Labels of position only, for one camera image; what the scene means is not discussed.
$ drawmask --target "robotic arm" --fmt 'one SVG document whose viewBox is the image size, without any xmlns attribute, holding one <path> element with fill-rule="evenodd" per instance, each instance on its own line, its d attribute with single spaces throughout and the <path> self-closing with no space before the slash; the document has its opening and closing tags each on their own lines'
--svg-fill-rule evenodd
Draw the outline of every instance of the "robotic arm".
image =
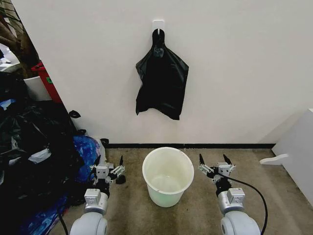
<svg viewBox="0 0 313 235">
<path fill-rule="evenodd" d="M 114 168 L 113 163 L 108 163 L 105 150 L 101 152 L 98 165 L 91 165 L 94 173 L 93 187 L 86 190 L 84 214 L 76 219 L 70 230 L 70 235 L 107 235 L 108 221 L 103 217 L 107 212 L 110 184 L 116 180 L 117 184 L 126 182 L 122 173 L 125 171 L 123 156 L 120 163 Z"/>
<path fill-rule="evenodd" d="M 228 180 L 230 173 L 235 169 L 235 167 L 236 166 L 231 163 L 230 159 L 226 155 L 224 155 L 224 162 L 218 163 L 217 166 L 208 167 L 205 165 L 203 157 L 200 154 L 199 170 L 202 171 L 202 173 L 204 173 L 208 178 L 211 178 L 217 188 L 216 195 L 219 200 L 221 212 L 224 216 L 221 219 L 222 233 L 223 235 L 263 234 L 265 228 L 263 228 L 262 233 L 260 233 L 260 229 L 255 220 L 243 212 L 243 202 L 245 198 L 243 189 L 232 188 Z"/>
</svg>

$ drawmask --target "bucket rim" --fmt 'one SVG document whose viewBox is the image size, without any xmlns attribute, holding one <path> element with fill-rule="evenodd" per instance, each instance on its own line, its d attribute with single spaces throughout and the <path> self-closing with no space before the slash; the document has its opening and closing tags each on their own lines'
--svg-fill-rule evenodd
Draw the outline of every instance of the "bucket rim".
<svg viewBox="0 0 313 235">
<path fill-rule="evenodd" d="M 174 192 L 165 192 L 165 191 L 159 190 L 159 189 L 157 189 L 156 187 L 152 186 L 152 185 L 150 184 L 150 182 L 149 182 L 149 181 L 147 180 L 147 178 L 146 178 L 146 174 L 144 173 L 144 166 L 145 166 L 145 164 L 146 164 L 146 162 L 147 162 L 147 159 L 149 158 L 149 155 L 152 155 L 154 152 L 156 152 L 156 151 L 158 151 L 158 150 L 161 150 L 161 149 L 171 149 L 171 150 L 175 150 L 175 151 L 181 153 L 181 154 L 184 156 L 184 158 L 185 158 L 185 159 L 189 162 L 189 164 L 191 165 L 192 177 L 191 177 L 190 181 L 188 182 L 188 184 L 187 184 L 184 188 L 182 188 L 182 189 L 180 189 L 180 190 L 178 190 L 178 191 L 174 191 Z M 179 149 L 176 149 L 176 148 L 171 148 L 171 147 L 161 147 L 161 148 L 156 148 L 156 149 L 152 150 L 152 151 L 151 151 L 150 153 L 148 153 L 148 155 L 145 157 L 145 159 L 144 159 L 144 161 L 143 161 L 143 164 L 142 164 L 142 175 L 143 175 L 143 178 L 144 178 L 146 184 L 147 184 L 150 188 L 152 188 L 154 191 L 159 192 L 159 193 L 162 193 L 162 194 L 166 194 L 166 195 L 174 195 L 174 194 L 182 193 L 182 192 L 186 191 L 187 188 L 189 188 L 189 186 L 191 185 L 192 181 L 194 180 L 195 170 L 194 170 L 194 166 L 192 165 L 192 162 L 191 162 L 190 158 L 189 158 L 183 151 L 181 151 L 181 150 L 179 150 Z"/>
</svg>

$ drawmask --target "black baseboard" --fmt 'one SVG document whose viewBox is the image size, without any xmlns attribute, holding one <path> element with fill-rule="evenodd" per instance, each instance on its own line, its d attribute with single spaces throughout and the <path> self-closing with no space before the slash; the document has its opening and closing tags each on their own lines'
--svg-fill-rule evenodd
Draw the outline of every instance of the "black baseboard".
<svg viewBox="0 0 313 235">
<path fill-rule="evenodd" d="M 108 143 L 106 148 L 273 148 L 274 143 Z"/>
</svg>

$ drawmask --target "pile of black bags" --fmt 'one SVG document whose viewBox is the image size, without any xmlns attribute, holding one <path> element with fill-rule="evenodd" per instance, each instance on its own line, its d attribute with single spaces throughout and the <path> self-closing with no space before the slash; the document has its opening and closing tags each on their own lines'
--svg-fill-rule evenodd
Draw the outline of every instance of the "pile of black bags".
<svg viewBox="0 0 313 235">
<path fill-rule="evenodd" d="M 73 144 L 77 133 L 63 104 L 33 101 L 21 77 L 0 72 L 1 227 L 14 234 L 24 219 L 68 192 L 83 165 Z M 49 157 L 30 161 L 47 150 Z"/>
</svg>

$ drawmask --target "black plastic bag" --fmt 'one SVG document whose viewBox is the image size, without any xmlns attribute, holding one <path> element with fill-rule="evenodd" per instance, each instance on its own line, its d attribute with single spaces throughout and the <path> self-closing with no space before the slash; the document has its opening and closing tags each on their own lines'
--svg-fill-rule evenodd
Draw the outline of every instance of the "black plastic bag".
<svg viewBox="0 0 313 235">
<path fill-rule="evenodd" d="M 10 198 L 1 209 L 5 220 L 0 227 L 10 227 L 10 234 L 16 234 L 25 219 L 71 192 L 83 165 L 73 143 L 74 133 L 65 107 L 52 101 L 16 102 L 0 114 L 0 170 L 4 171 L 0 201 Z M 45 148 L 51 156 L 44 161 L 35 164 L 28 159 Z M 12 228 L 6 220 L 16 226 Z"/>
<path fill-rule="evenodd" d="M 29 95 L 23 77 L 0 72 L 0 102 L 8 99 L 22 101 L 26 98 L 29 98 Z"/>
<path fill-rule="evenodd" d="M 142 81 L 136 99 L 136 113 L 155 108 L 171 119 L 179 120 L 185 96 L 189 67 L 164 43 L 164 31 L 156 29 L 153 44 L 136 64 Z"/>
</svg>

